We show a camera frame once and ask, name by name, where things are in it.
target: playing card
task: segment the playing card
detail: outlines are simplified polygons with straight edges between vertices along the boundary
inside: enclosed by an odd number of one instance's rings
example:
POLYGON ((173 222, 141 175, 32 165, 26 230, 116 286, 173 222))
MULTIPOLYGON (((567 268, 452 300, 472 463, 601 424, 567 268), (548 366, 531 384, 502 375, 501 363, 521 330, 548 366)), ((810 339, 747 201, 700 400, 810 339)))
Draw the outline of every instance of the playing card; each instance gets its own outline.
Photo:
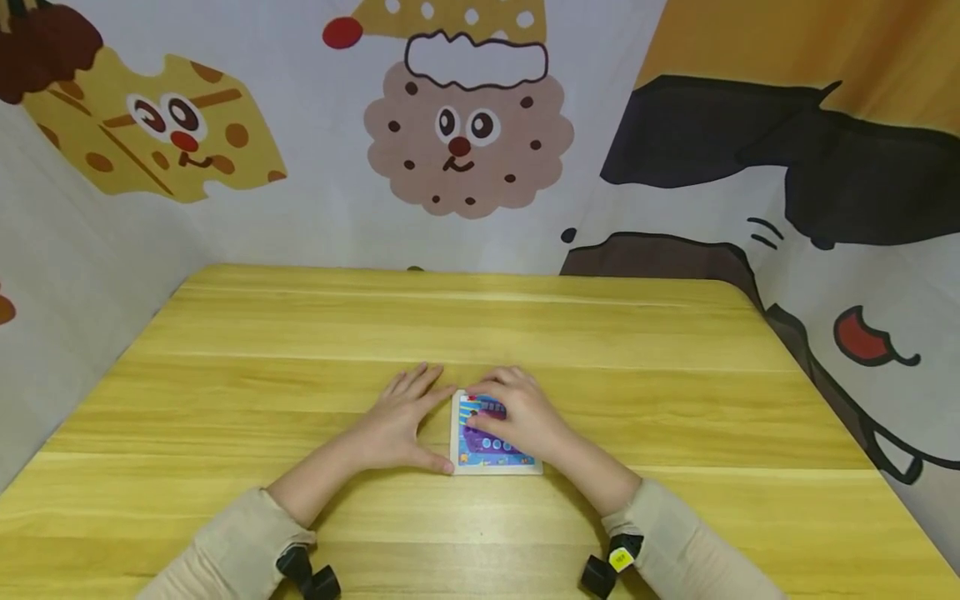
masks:
POLYGON ((450 460, 456 475, 539 475, 543 463, 507 442, 467 427, 471 415, 505 419, 507 410, 490 396, 470 396, 457 390, 451 402, 450 460))

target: wristband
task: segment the wristband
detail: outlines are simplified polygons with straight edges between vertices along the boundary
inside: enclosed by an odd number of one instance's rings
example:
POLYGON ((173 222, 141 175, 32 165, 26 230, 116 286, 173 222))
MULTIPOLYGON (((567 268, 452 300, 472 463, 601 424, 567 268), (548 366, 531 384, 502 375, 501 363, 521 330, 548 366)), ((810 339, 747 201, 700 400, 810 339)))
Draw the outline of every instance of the wristband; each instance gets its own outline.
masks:
POLYGON ((276 559, 276 570, 300 590, 303 600, 336 600, 340 597, 340 582, 329 564, 316 573, 310 564, 306 546, 294 543, 276 559))
POLYGON ((616 585, 616 577, 636 561, 643 545, 643 536, 617 534, 610 538, 610 551, 605 561, 595 556, 587 559, 580 584, 591 594, 605 600, 616 585))

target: beige sleeve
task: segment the beige sleeve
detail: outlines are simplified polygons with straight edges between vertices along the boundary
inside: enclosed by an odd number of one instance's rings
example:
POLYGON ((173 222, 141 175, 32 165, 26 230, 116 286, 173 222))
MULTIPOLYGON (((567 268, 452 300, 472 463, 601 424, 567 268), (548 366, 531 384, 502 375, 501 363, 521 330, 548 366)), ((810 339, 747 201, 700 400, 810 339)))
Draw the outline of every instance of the beige sleeve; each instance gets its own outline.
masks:
POLYGON ((267 600, 283 578, 275 566, 280 554, 290 544, 316 541, 264 490, 249 490, 207 523, 137 598, 267 600))
POLYGON ((680 498, 652 479, 644 479, 634 500, 604 517, 603 524, 611 537, 643 536, 634 565, 662 600, 786 598, 680 498))

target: yellow table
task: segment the yellow table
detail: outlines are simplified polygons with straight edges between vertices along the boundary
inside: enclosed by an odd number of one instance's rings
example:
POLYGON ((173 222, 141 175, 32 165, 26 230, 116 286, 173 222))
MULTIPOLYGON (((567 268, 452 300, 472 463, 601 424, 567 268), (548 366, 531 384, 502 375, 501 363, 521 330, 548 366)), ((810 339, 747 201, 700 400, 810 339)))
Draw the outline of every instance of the yellow table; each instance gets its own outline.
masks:
MULTIPOLYGON (((791 596, 957 598, 944 560, 747 300, 712 281, 217 266, 191 277, 0 496, 0 597, 132 597, 391 375, 529 368, 791 596)), ((421 436, 446 452, 449 408, 421 436)), ((346 598, 583 598, 602 532, 543 477, 379 472, 318 523, 346 598)), ((278 597, 295 597, 281 588, 278 597)), ((635 573, 614 597, 652 597, 635 573)))

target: hand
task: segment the hand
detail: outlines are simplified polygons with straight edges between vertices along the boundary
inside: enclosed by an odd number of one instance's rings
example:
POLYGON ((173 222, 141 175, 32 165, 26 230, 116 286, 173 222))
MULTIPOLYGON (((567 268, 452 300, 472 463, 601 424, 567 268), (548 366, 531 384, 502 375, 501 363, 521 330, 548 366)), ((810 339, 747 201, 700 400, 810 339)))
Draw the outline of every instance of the hand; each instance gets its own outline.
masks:
POLYGON ((557 451, 574 437, 537 380, 520 367, 497 367, 468 387, 467 393, 494 397, 507 409, 504 420, 474 415, 467 419, 468 426, 486 431, 543 461, 552 463, 557 451))
POLYGON ((442 372, 442 365, 428 370, 426 363, 420 363, 410 372, 397 373, 373 408, 342 434, 361 470, 417 467, 453 472, 453 463, 447 457, 417 443, 420 422, 457 389, 454 385, 428 392, 442 372))

